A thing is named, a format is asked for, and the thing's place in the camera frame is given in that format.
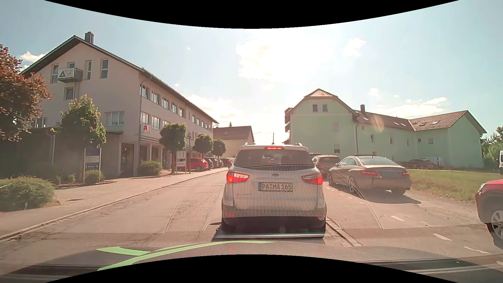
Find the pale green house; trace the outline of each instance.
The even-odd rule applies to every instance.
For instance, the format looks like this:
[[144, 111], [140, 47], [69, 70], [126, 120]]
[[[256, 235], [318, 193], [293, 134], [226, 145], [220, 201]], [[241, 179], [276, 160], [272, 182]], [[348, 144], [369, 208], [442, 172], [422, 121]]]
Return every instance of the pale green house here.
[[317, 89], [285, 110], [284, 144], [301, 143], [312, 153], [341, 158], [374, 154], [394, 161], [442, 157], [445, 168], [483, 167], [484, 128], [468, 110], [404, 119], [351, 109], [337, 96]]

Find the sign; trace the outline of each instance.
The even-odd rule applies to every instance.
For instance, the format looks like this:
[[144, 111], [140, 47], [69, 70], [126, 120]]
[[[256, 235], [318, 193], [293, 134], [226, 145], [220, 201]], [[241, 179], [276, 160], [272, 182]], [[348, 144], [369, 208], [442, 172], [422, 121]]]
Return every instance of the sign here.
[[149, 124], [140, 125], [140, 127], [141, 127], [141, 134], [150, 134]]

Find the curb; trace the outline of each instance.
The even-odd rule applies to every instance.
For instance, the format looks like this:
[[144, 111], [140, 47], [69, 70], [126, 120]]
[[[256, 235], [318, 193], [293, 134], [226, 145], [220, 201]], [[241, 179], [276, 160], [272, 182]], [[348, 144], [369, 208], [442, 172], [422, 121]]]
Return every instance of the curb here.
[[91, 207], [91, 208], [86, 208], [84, 210], [77, 211], [75, 213], [71, 213], [71, 214], [68, 214], [68, 215], [65, 215], [65, 216], [61, 216], [61, 217], [58, 217], [58, 218], [55, 218], [55, 219], [52, 219], [52, 220], [49, 220], [49, 221], [46, 221], [46, 222], [42, 222], [40, 224], [35, 224], [33, 226], [30, 226], [30, 227], [27, 227], [27, 228], [23, 228], [23, 229], [15, 231], [15, 232], [11, 232], [11, 233], [8, 233], [8, 234], [0, 236], [0, 242], [12, 240], [11, 238], [14, 237], [14, 236], [20, 235], [20, 234], [25, 233], [25, 232], [29, 232], [31, 230], [43, 227], [45, 225], [48, 225], [48, 224], [51, 224], [51, 223], [54, 223], [54, 222], [57, 222], [57, 221], [60, 221], [60, 220], [66, 219], [66, 218], [74, 217], [74, 216], [77, 216], [79, 214], [86, 213], [88, 211], [92, 211], [92, 210], [96, 210], [96, 209], [99, 209], [99, 208], [102, 208], [102, 207], [105, 207], [105, 206], [108, 206], [108, 205], [116, 204], [116, 203], [119, 203], [121, 201], [125, 201], [125, 200], [130, 199], [130, 198], [134, 198], [134, 197], [141, 196], [141, 195], [153, 192], [153, 191], [164, 189], [164, 188], [172, 186], [172, 185], [183, 183], [183, 182], [186, 182], [186, 181], [189, 181], [189, 180], [194, 180], [194, 179], [197, 179], [197, 178], [202, 178], [202, 177], [205, 177], [205, 176], [208, 176], [208, 175], [212, 175], [212, 174], [216, 174], [216, 173], [220, 173], [220, 172], [225, 172], [225, 170], [222, 170], [222, 171], [219, 171], [219, 172], [213, 172], [213, 173], [206, 174], [206, 175], [203, 175], [203, 176], [197, 176], [197, 177], [194, 177], [194, 178], [190, 178], [190, 179], [187, 179], [187, 180], [183, 180], [183, 181], [180, 181], [180, 182], [169, 184], [169, 185], [164, 186], [164, 187], [160, 187], [160, 188], [153, 189], [153, 190], [150, 190], [150, 191], [146, 191], [146, 192], [143, 192], [143, 193], [139, 193], [139, 194], [136, 194], [136, 195], [133, 195], [133, 196], [122, 198], [122, 199], [119, 199], [119, 200], [116, 200], [116, 201], [113, 201], [113, 202], [109, 202], [109, 203], [106, 203], [106, 204], [100, 204], [100, 205], [97, 205], [97, 206], [94, 206], [94, 207]]

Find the shrub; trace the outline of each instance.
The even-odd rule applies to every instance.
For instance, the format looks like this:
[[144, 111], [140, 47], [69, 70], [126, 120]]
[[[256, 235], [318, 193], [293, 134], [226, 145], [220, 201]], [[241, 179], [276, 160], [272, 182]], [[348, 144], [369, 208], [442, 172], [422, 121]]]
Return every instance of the shrub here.
[[89, 170], [86, 171], [86, 174], [84, 175], [84, 183], [85, 184], [96, 184], [98, 183], [98, 176], [100, 177], [99, 181], [103, 181], [105, 179], [105, 176], [103, 176], [103, 173], [98, 170]]
[[162, 165], [159, 161], [143, 161], [138, 166], [138, 174], [140, 176], [157, 176], [162, 170]]
[[0, 180], [0, 211], [42, 207], [53, 200], [54, 185], [40, 178]]

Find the green tree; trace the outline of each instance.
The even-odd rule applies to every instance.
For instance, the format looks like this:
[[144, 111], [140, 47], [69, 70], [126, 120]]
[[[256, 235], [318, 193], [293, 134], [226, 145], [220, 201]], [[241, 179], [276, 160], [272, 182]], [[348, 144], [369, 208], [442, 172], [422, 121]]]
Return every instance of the green tree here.
[[78, 154], [78, 182], [83, 179], [83, 159], [85, 148], [99, 148], [107, 142], [105, 127], [100, 123], [101, 114], [87, 95], [70, 102], [70, 109], [61, 113], [61, 122], [56, 132]]
[[213, 140], [209, 135], [200, 133], [199, 135], [197, 135], [197, 138], [194, 141], [194, 146], [192, 147], [192, 149], [201, 154], [212, 152]]
[[225, 143], [222, 139], [217, 138], [213, 140], [213, 150], [211, 151], [213, 155], [220, 158], [226, 151], [227, 149], [225, 148]]
[[17, 142], [28, 124], [40, 117], [42, 99], [51, 98], [42, 76], [20, 75], [22, 60], [0, 44], [0, 138]]
[[187, 135], [187, 125], [185, 123], [173, 123], [165, 125], [160, 131], [159, 142], [164, 148], [171, 152], [171, 174], [175, 173], [177, 152], [185, 148], [185, 136]]

